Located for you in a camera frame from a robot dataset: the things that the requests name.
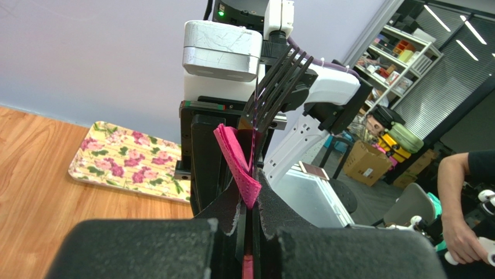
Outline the pink paper napkin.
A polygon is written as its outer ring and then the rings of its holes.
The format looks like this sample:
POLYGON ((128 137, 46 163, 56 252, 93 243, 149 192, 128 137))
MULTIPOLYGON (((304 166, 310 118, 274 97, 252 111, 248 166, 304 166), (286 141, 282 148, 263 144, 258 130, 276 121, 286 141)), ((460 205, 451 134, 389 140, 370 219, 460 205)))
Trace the pink paper napkin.
POLYGON ((237 139, 237 132, 238 130, 233 127, 219 124, 214 130, 214 135, 246 208, 242 278, 254 278, 253 208, 259 196, 261 184, 253 178, 253 163, 251 160, 246 160, 237 139))

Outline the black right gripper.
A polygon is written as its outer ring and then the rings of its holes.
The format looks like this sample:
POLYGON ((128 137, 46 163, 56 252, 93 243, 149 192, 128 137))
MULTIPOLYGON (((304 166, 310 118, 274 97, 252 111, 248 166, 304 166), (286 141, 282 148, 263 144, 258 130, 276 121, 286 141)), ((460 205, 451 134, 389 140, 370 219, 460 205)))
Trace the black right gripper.
MULTIPOLYGON (((180 104, 181 161, 178 176, 191 180, 191 207, 199 214, 225 188, 226 164, 214 135, 220 124, 236 127, 255 82, 243 83, 184 72, 184 100, 180 104)), ((263 166, 266 133, 238 129, 236 138, 246 160, 246 170, 263 166)))

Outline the operator hand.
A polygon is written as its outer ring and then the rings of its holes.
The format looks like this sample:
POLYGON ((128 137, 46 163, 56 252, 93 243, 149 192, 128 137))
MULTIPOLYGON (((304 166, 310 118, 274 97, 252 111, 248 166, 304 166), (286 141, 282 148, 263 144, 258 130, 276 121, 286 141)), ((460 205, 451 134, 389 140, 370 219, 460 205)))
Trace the operator hand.
POLYGON ((453 260, 459 264, 485 260, 486 250, 459 214, 442 214, 443 238, 453 260))

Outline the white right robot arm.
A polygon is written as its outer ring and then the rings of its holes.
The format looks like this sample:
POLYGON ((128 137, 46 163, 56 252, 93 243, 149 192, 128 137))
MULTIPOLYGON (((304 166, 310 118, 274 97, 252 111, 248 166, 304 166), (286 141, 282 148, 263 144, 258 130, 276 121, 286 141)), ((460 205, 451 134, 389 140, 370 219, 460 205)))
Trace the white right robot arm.
POLYGON ((180 104, 182 158, 200 213, 234 173, 214 135, 241 134, 239 157, 275 184, 308 149, 354 119, 371 86, 337 63, 314 59, 291 39, 293 1, 209 1, 184 25, 180 104))

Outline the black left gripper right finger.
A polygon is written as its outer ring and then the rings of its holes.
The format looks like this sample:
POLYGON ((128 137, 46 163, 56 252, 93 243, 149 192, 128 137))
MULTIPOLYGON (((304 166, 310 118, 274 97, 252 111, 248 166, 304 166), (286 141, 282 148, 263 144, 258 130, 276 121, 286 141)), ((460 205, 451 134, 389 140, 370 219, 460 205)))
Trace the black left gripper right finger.
POLYGON ((362 225, 319 228, 297 214, 257 172, 256 278, 445 278, 419 233, 362 225))

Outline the operator forearm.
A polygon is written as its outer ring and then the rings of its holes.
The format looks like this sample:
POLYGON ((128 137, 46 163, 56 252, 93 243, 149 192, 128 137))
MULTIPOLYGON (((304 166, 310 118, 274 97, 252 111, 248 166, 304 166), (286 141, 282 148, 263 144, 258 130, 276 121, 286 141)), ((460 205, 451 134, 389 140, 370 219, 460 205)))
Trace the operator forearm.
POLYGON ((470 174, 469 153, 459 153, 441 160, 437 175, 437 190, 442 206, 442 218, 462 219, 461 193, 465 177, 470 174))

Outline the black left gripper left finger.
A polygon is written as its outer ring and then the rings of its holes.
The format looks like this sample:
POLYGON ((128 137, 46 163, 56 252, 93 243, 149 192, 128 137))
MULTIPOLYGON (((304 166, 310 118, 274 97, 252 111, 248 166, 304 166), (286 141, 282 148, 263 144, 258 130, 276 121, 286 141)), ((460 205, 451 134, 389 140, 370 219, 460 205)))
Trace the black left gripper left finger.
POLYGON ((239 278, 238 187, 189 220, 93 219, 65 236, 47 278, 239 278))

